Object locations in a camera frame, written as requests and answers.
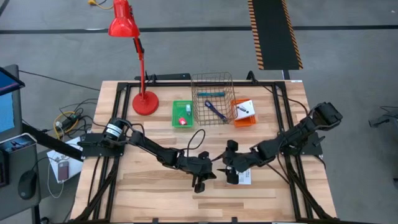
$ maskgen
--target orange plastic box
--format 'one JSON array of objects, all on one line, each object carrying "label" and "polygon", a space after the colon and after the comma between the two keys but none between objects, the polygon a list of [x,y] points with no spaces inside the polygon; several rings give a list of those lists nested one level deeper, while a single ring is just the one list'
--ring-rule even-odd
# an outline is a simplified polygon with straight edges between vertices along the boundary
[{"label": "orange plastic box", "polygon": [[[237,99],[237,100],[231,100],[231,107],[233,110],[235,110],[235,105],[238,105],[240,103],[249,101],[250,99]],[[236,128],[241,128],[241,127],[247,127],[247,126],[252,126],[256,123],[256,117],[250,116],[248,118],[243,118],[239,120],[234,120],[234,125]]]}]

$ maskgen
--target green plastic box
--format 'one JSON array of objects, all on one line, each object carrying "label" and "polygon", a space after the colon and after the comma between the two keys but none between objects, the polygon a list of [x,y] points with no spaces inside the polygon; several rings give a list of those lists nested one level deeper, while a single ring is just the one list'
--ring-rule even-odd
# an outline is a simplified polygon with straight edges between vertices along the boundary
[{"label": "green plastic box", "polygon": [[[186,105],[191,105],[191,115],[187,114]],[[178,119],[185,118],[186,125],[180,125]],[[192,100],[175,100],[173,101],[172,126],[175,128],[192,128],[193,127],[193,103]]]}]

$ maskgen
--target black mat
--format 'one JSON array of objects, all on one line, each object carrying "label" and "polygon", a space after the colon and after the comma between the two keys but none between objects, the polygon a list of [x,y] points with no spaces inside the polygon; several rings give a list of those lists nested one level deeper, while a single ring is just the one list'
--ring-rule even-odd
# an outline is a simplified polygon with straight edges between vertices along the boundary
[{"label": "black mat", "polygon": [[284,0],[248,0],[260,70],[303,69]]}]

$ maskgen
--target wooden tabletop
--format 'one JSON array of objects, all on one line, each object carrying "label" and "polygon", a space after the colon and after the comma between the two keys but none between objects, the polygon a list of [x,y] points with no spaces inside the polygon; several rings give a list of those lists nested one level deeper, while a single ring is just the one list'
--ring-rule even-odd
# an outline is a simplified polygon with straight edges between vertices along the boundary
[{"label": "wooden tabletop", "polygon": [[[105,125],[111,117],[116,85],[114,81],[102,84],[94,117],[98,124]],[[289,98],[308,107],[302,82],[286,81],[286,86]],[[199,149],[190,151],[190,155],[208,151],[214,158],[224,151],[229,139],[239,143],[239,152],[248,152],[249,147],[275,138],[279,131],[272,94],[260,86],[234,88],[236,99],[250,98],[254,102],[257,124],[246,128],[235,128],[231,123],[217,126],[196,124],[192,129],[175,129],[171,125],[173,100],[191,100],[191,88],[149,87],[147,90],[159,97],[157,111],[150,116],[139,116],[129,106],[127,119],[142,123],[146,136],[163,147],[184,148],[195,131],[203,128],[206,138]],[[131,90],[130,105],[137,92],[138,88]],[[123,98],[122,93],[119,117]],[[294,123],[298,123],[305,112],[297,103],[290,103],[290,107]],[[93,128],[94,132],[102,131],[99,126]],[[201,138],[197,137],[192,146]],[[323,164],[313,156],[302,156],[302,160],[309,191],[327,213],[336,216]],[[77,217],[86,207],[95,162],[96,158],[84,161],[71,218]],[[98,187],[101,165],[102,161],[99,162],[93,194]],[[282,172],[276,160],[271,162],[271,166]],[[273,170],[267,166],[253,167],[251,185],[229,185],[226,176],[216,170],[224,167],[221,160],[214,162],[217,179],[207,180],[206,190],[196,194],[191,188],[191,175],[163,167],[151,154],[134,146],[126,146],[119,166],[111,221],[151,222],[152,218],[159,218],[160,222],[230,222],[231,217],[237,217],[241,222],[294,220],[289,185]],[[297,192],[304,217],[302,195],[299,190]],[[106,200],[102,200],[100,218],[104,217],[105,207]]]}]

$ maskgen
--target metal wire basket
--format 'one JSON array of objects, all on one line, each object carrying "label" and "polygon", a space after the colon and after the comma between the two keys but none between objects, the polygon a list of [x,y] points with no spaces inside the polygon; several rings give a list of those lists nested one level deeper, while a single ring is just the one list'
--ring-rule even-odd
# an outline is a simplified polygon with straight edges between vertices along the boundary
[{"label": "metal wire basket", "polygon": [[[231,102],[235,100],[232,76],[228,72],[194,74],[191,77],[193,116],[200,125],[228,124],[237,117],[236,108]],[[206,100],[220,112],[221,118],[209,107]]]}]

